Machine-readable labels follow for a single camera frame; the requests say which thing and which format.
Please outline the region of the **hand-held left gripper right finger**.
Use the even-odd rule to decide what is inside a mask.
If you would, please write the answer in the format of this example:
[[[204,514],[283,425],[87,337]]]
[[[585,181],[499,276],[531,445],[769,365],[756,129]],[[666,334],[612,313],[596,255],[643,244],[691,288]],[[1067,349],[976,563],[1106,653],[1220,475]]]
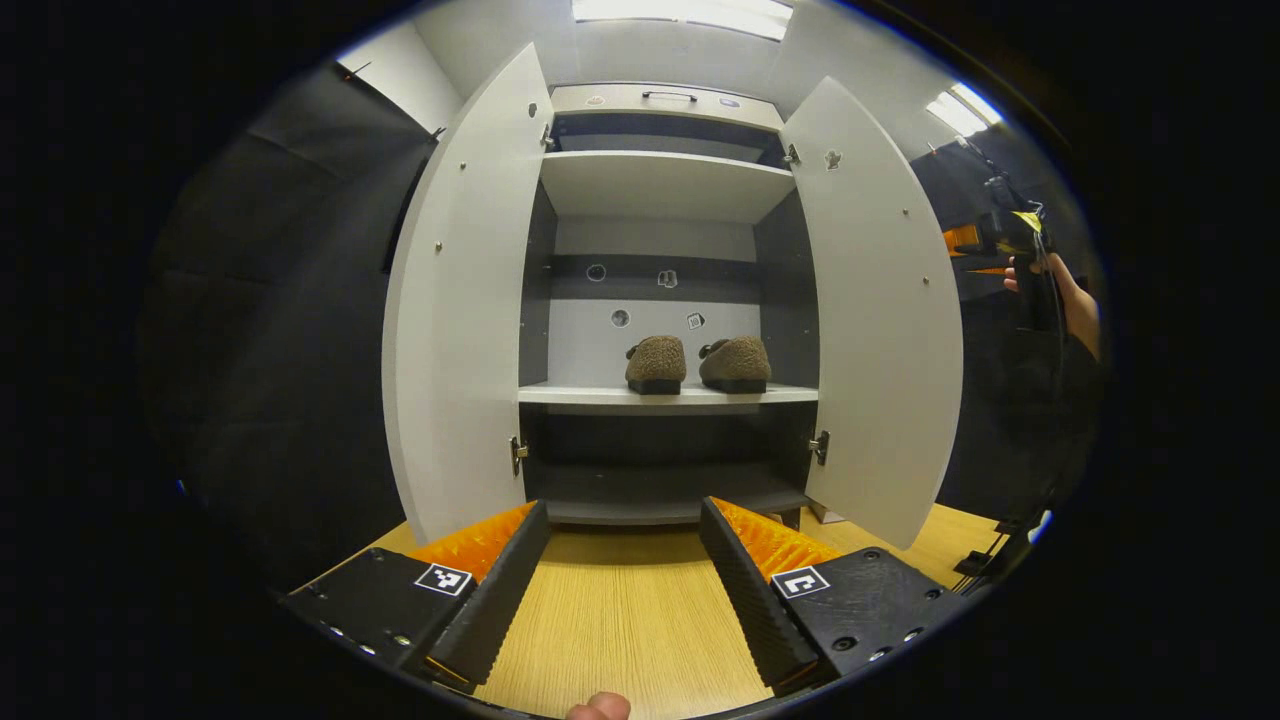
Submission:
[[[841,553],[713,496],[701,500],[698,534],[778,697],[865,675],[969,609],[888,550]]]

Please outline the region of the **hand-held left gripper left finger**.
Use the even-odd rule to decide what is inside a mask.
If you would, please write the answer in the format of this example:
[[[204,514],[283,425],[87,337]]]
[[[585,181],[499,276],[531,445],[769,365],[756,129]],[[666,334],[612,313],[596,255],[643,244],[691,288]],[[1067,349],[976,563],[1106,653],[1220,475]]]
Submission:
[[[532,501],[411,553],[370,547],[282,603],[384,669],[471,694],[488,683],[549,538],[547,506]]]

